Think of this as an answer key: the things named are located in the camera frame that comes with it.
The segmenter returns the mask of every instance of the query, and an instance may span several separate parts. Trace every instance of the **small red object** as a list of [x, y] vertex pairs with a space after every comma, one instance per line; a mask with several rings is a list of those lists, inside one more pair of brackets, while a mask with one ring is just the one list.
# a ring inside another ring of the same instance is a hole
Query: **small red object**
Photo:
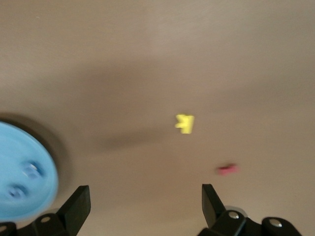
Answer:
[[235, 172], [238, 172], [238, 167], [235, 164], [218, 168], [218, 174], [221, 176], [225, 176], [229, 173], [235, 173]]

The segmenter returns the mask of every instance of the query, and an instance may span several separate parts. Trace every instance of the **bolt head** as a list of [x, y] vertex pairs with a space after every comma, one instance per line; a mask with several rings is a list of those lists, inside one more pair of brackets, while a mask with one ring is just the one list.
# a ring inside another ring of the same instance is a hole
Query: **bolt head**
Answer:
[[26, 188], [21, 185], [13, 185], [8, 187], [7, 194], [11, 200], [21, 200], [27, 197]]
[[233, 218], [233, 219], [239, 219], [239, 218], [240, 218], [240, 216], [239, 216], [236, 212], [234, 212], [234, 211], [230, 211], [230, 212], [228, 213], [228, 215], [229, 215], [231, 218]]
[[42, 177], [42, 172], [35, 162], [28, 162], [23, 165], [23, 173], [30, 179]]
[[278, 228], [282, 227], [281, 222], [277, 219], [270, 219], [269, 222], [275, 227], [278, 227]]

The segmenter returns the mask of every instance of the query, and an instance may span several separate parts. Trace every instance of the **blue plastic lid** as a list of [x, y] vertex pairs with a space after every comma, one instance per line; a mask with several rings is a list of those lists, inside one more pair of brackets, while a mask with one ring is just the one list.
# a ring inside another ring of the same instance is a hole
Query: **blue plastic lid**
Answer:
[[46, 148], [32, 135], [0, 121], [0, 221], [19, 221], [47, 209], [58, 174]]

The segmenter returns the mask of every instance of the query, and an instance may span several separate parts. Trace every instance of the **black plastic bracket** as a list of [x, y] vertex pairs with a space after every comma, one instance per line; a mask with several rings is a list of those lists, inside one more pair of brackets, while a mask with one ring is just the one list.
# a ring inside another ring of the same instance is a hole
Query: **black plastic bracket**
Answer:
[[202, 185], [202, 211], [209, 228], [199, 236], [301, 236], [284, 219], [267, 217], [260, 225], [237, 211], [226, 210], [211, 184]]

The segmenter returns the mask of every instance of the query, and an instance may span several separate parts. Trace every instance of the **beige floor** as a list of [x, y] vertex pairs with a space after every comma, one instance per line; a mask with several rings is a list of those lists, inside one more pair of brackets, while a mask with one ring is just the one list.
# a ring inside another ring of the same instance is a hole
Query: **beige floor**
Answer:
[[195, 236], [202, 183], [310, 236], [314, 25], [312, 1], [2, 0], [1, 116], [53, 146], [52, 208], [90, 185], [80, 236]]

